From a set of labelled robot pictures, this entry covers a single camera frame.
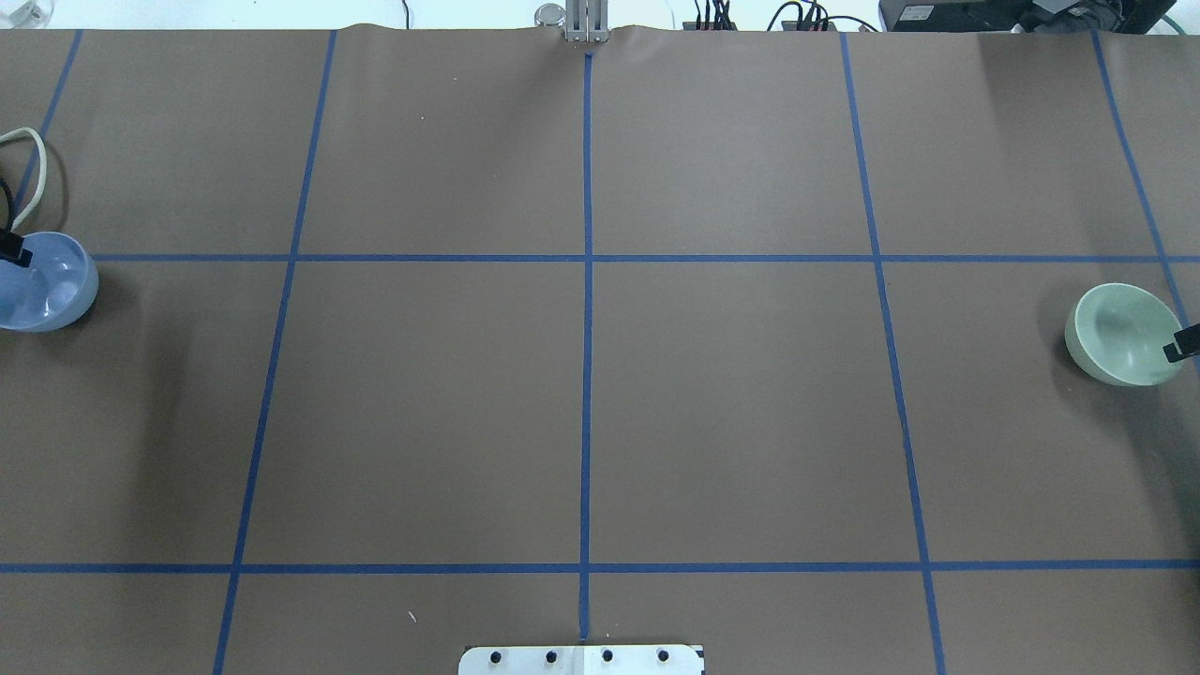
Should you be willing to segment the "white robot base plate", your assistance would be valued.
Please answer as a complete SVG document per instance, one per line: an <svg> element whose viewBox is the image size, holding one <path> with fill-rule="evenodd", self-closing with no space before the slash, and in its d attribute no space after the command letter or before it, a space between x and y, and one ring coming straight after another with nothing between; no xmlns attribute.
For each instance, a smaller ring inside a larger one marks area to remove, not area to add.
<svg viewBox="0 0 1200 675"><path fill-rule="evenodd" d="M685 644L480 646L458 674L704 674L702 646Z"/></svg>

